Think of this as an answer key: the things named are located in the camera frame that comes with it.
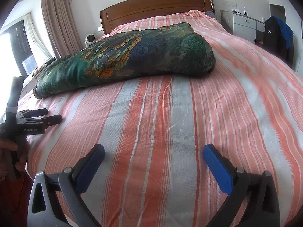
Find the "white wardrobe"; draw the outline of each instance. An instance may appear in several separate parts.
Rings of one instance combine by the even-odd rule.
[[[293,70],[303,77],[303,30],[302,20],[289,0],[268,0],[269,4],[283,6],[286,24],[294,32]]]

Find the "human hand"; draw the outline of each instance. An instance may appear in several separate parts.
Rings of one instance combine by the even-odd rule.
[[[5,157],[4,157],[4,148],[7,148],[11,151],[17,151],[18,146],[17,144],[15,144],[9,139],[0,139],[0,181],[4,180],[7,171]],[[25,170],[28,150],[29,150],[29,143],[26,141],[24,151],[20,156],[20,161],[18,161],[15,165],[18,171]]]

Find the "brown curtain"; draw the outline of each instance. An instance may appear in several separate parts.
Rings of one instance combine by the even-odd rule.
[[[72,17],[69,0],[41,0],[46,28],[52,40],[56,59],[74,55],[81,43]]]

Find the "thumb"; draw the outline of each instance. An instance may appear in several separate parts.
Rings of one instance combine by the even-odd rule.
[[[11,151],[17,151],[18,146],[13,141],[9,139],[0,139],[0,148],[7,148]]]

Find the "black jacket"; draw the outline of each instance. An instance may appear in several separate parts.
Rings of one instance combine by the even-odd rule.
[[[291,48],[286,49],[286,41],[281,34],[280,26],[275,18],[271,18],[265,24],[263,48],[292,67],[294,61],[294,42],[292,40]]]

